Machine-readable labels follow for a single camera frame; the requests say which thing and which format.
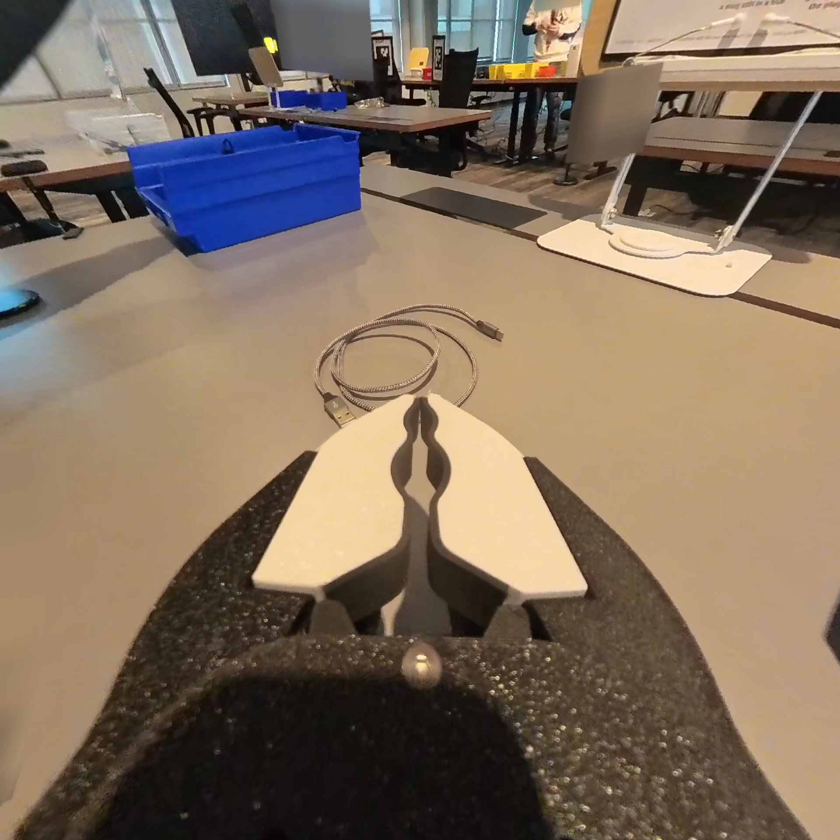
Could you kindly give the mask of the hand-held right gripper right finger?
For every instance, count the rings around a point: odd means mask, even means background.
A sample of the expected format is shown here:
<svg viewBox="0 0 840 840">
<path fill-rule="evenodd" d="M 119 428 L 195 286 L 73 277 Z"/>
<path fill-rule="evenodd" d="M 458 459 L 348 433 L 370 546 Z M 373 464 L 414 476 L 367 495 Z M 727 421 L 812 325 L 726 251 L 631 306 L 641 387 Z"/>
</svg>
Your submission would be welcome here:
<svg viewBox="0 0 840 840">
<path fill-rule="evenodd" d="M 427 576 L 450 612 L 487 629 L 504 606 L 580 599 L 588 584 L 524 455 L 493 427 L 432 394 L 421 401 Z"/>
</svg>

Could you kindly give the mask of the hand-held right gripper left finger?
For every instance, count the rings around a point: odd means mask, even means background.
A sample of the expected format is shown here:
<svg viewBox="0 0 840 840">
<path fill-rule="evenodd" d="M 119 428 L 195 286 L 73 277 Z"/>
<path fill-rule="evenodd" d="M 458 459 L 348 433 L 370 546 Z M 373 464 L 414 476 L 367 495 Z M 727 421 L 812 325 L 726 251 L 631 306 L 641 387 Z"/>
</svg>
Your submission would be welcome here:
<svg viewBox="0 0 840 840">
<path fill-rule="evenodd" d="M 356 418 L 319 448 L 258 562 L 257 590 L 338 602 L 355 624 L 396 633 L 412 552 L 421 400 L 404 395 Z"/>
</svg>

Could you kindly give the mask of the black mouse pad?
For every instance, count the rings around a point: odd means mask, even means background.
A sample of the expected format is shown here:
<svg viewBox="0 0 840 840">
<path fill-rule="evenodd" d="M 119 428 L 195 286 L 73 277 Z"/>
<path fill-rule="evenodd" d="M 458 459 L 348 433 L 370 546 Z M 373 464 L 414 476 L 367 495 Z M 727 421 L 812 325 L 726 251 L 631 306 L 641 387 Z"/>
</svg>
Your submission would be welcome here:
<svg viewBox="0 0 840 840">
<path fill-rule="evenodd" d="M 401 200 L 412 207 L 438 215 L 458 217 L 503 230 L 519 229 L 547 215 L 545 211 L 531 206 L 520 206 L 439 186 L 408 193 Z"/>
</svg>

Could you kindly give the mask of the brown-edged office table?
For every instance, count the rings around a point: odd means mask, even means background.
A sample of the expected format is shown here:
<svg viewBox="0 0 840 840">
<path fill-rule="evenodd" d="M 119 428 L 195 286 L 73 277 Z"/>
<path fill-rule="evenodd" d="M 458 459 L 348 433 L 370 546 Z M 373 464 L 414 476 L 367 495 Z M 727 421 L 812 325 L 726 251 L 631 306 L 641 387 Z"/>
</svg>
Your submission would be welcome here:
<svg viewBox="0 0 840 840">
<path fill-rule="evenodd" d="M 360 157 L 386 152 L 392 166 L 451 177 L 468 163 L 468 143 L 492 112 L 474 108 L 398 106 L 334 111 L 307 108 L 242 108 L 244 119 L 268 123 L 306 123 L 360 136 Z"/>
</svg>

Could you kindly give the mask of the small blue plastic bin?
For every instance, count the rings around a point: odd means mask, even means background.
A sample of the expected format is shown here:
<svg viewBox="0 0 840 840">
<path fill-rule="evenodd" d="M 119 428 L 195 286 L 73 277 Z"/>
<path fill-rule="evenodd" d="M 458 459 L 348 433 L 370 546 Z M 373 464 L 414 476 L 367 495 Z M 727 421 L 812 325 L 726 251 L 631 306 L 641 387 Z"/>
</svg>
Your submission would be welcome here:
<svg viewBox="0 0 840 840">
<path fill-rule="evenodd" d="M 269 90 L 269 105 L 274 109 L 308 109 L 333 112 L 344 110 L 348 99 L 344 91 Z"/>
</svg>

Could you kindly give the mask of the black office chair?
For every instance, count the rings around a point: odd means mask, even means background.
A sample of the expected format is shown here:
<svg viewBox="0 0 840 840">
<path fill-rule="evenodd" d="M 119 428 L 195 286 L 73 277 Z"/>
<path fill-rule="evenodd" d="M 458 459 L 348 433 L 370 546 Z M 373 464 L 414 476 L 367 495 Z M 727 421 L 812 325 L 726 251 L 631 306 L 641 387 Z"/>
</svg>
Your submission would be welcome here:
<svg viewBox="0 0 840 840">
<path fill-rule="evenodd" d="M 444 57 L 437 105 L 441 109 L 467 109 L 480 49 L 451 49 Z"/>
<path fill-rule="evenodd" d="M 158 77 L 155 70 L 151 67 L 144 67 L 143 73 L 146 76 L 150 87 L 160 95 L 166 107 L 169 109 L 172 116 L 175 118 L 178 128 L 181 131 L 182 137 L 185 139 L 191 139 L 196 137 L 196 134 L 193 130 L 193 126 L 189 123 L 189 120 L 184 114 L 183 110 L 181 110 L 180 107 L 177 105 L 171 93 L 169 92 L 165 84 L 161 81 L 161 79 Z"/>
</svg>

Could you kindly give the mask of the grey office table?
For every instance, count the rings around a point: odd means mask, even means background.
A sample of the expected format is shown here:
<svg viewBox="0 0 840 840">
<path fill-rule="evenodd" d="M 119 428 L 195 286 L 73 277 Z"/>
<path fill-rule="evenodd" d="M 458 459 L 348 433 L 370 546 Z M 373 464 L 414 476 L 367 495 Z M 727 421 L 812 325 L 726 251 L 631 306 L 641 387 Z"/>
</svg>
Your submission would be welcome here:
<svg viewBox="0 0 840 840">
<path fill-rule="evenodd" d="M 651 124 L 640 155 L 764 171 L 794 127 L 793 122 L 746 119 L 667 119 Z M 839 126 L 809 122 L 803 125 L 777 172 L 838 177 Z"/>
</svg>

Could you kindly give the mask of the white printed board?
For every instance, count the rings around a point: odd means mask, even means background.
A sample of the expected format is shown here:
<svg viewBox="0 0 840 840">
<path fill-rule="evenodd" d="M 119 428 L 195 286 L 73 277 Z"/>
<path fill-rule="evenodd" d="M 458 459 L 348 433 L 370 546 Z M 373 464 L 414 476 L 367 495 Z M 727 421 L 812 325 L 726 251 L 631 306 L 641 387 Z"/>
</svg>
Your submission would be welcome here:
<svg viewBox="0 0 840 840">
<path fill-rule="evenodd" d="M 750 55 L 838 47 L 838 1 L 622 1 L 602 56 Z"/>
</svg>

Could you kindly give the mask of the white flat base plate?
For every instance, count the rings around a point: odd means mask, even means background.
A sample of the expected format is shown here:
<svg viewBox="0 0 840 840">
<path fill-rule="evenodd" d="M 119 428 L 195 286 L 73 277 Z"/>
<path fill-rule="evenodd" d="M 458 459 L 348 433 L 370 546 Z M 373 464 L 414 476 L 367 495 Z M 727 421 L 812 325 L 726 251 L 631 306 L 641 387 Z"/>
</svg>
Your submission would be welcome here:
<svg viewBox="0 0 840 840">
<path fill-rule="evenodd" d="M 537 246 L 556 255 L 578 259 L 624 273 L 657 285 L 705 298 L 726 298 L 740 291 L 771 262 L 769 250 L 743 243 L 739 239 L 760 198 L 778 173 L 777 169 L 794 138 L 811 120 L 822 91 L 808 94 L 797 114 L 794 128 L 770 167 L 753 181 L 734 221 L 715 234 L 702 234 L 686 228 L 656 223 L 638 215 L 650 178 L 664 164 L 683 161 L 630 156 L 622 164 L 612 191 L 600 215 L 581 217 L 537 239 Z"/>
</svg>

